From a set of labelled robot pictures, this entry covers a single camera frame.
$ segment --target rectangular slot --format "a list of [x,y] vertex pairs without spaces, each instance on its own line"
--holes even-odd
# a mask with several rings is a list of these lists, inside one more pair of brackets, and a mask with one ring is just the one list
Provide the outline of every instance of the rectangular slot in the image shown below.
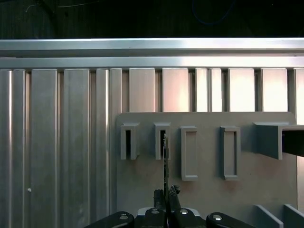
[[253,69],[228,70],[230,112],[255,111],[255,72]]
[[161,135],[160,135],[160,141],[161,141],[160,150],[161,150],[161,157],[163,157],[163,145],[164,145],[164,137],[165,137],[166,131],[161,130],[160,133],[161,133]]
[[125,124],[120,127],[120,159],[135,160],[139,155],[136,146],[136,127],[138,124]]
[[162,88],[164,112],[189,112],[188,69],[163,69]]
[[130,112],[155,112],[155,69],[130,69]]
[[168,138],[169,157],[171,158],[171,143],[170,143],[170,124],[169,123],[155,123],[155,159],[160,160],[163,157],[163,139],[164,134]]
[[240,128],[221,127],[224,179],[238,180],[239,155],[241,150]]
[[181,179],[183,181],[198,179],[196,132],[195,126],[181,127]]
[[126,158],[131,158],[131,131],[126,130],[125,131],[125,152],[126,152]]
[[304,157],[303,128],[282,131],[282,152]]

